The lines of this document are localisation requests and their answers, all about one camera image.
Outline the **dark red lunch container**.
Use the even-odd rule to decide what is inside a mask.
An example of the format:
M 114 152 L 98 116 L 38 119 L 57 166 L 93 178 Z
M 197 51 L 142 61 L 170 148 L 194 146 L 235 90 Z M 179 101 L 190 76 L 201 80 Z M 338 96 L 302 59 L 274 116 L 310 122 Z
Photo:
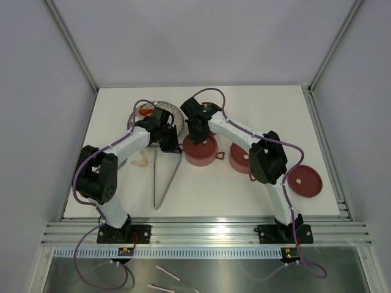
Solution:
M 199 130 L 202 134 L 208 133 L 210 136 L 215 136 L 216 133 L 210 130 L 209 122 L 218 113 L 221 113 L 221 108 L 212 102 L 202 102 L 202 110 L 199 117 Z

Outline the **orange fried chicken piece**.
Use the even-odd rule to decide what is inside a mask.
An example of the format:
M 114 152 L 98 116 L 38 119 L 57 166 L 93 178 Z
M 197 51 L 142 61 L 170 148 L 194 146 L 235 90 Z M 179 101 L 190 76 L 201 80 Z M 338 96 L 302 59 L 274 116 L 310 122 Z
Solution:
M 151 116 L 153 112 L 153 109 L 140 109 L 139 114 L 142 115 L 143 117 L 145 116 Z

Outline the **pink lunch container with handle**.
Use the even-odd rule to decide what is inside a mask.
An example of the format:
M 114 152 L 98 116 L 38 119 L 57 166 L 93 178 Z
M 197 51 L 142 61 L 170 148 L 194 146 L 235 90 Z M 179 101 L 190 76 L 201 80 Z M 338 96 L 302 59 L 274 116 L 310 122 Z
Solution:
M 236 172 L 248 175 L 252 182 L 256 181 L 250 172 L 249 155 L 235 143 L 230 146 L 228 161 Z

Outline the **dark red lid front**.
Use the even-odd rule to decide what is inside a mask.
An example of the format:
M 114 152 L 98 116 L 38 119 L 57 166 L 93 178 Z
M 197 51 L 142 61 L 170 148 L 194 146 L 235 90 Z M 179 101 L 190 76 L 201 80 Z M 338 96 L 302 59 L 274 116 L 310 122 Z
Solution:
M 299 165 L 290 172 L 288 185 L 293 192 L 305 198 L 313 198 L 323 189 L 320 175 L 307 165 Z

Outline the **dark red lid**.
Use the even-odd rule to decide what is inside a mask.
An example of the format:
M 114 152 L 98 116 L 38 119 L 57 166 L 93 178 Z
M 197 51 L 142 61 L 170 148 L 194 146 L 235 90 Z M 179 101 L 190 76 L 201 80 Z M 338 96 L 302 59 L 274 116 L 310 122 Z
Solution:
M 233 143 L 230 146 L 229 161 L 234 166 L 249 168 L 249 155 L 237 144 Z
M 210 137 L 202 143 L 192 143 L 189 135 L 187 135 L 182 144 L 182 150 L 193 159 L 206 159 L 213 156 L 217 150 L 217 142 L 213 137 Z
M 323 189 L 320 175 L 307 165 L 299 165 L 290 172 L 288 185 L 293 192 L 305 198 L 313 198 Z

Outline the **dark red lid back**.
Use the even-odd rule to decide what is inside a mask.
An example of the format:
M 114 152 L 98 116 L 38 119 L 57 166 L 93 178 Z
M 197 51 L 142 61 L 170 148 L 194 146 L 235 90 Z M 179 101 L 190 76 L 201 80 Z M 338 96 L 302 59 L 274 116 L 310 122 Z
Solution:
M 217 142 L 213 137 L 210 137 L 202 143 L 192 143 L 189 135 L 187 135 L 182 144 L 182 150 L 193 159 L 206 159 L 213 156 L 217 150 Z

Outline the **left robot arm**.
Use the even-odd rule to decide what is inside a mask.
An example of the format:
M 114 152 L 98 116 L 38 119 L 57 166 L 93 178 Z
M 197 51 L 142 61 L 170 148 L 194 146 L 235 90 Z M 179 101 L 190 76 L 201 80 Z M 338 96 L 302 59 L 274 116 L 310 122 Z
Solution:
M 126 134 L 101 148 L 82 148 L 71 184 L 79 204 L 94 207 L 101 216 L 99 244 L 122 244 L 136 238 L 137 228 L 116 196 L 119 165 L 133 153 L 157 143 L 163 153 L 182 154 L 177 127 L 163 122 L 137 121 Z

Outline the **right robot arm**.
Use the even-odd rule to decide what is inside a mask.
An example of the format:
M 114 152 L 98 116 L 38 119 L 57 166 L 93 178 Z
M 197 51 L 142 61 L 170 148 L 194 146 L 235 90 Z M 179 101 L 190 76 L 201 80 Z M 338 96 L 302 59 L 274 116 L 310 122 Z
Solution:
M 271 199 L 278 237 L 291 242 L 299 234 L 303 224 L 302 215 L 290 199 L 287 190 L 287 178 L 304 160 L 302 148 L 283 142 L 276 132 L 261 134 L 252 128 L 226 117 L 221 111 L 214 114 L 186 114 L 190 138 L 198 143 L 203 142 L 210 133 L 219 134 L 238 145 L 249 155 L 250 173 L 264 184 Z M 300 152 L 301 158 L 291 169 L 287 169 L 287 155 L 284 146 Z

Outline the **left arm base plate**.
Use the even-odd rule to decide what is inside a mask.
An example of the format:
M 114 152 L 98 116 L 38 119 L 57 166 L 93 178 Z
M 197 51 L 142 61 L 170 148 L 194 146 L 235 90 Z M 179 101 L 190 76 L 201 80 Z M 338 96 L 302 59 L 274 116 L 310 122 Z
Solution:
M 149 244 L 150 225 L 125 225 L 121 229 L 104 225 L 98 230 L 98 244 Z

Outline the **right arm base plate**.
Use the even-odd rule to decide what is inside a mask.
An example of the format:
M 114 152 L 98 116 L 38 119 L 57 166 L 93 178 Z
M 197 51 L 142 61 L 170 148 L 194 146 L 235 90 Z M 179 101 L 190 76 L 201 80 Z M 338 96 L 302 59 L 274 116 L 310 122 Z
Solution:
M 278 226 L 276 224 L 258 225 L 254 228 L 258 234 L 260 244 L 295 244 L 293 227 Z M 313 235 L 310 225 L 303 224 L 296 227 L 298 244 L 313 244 Z

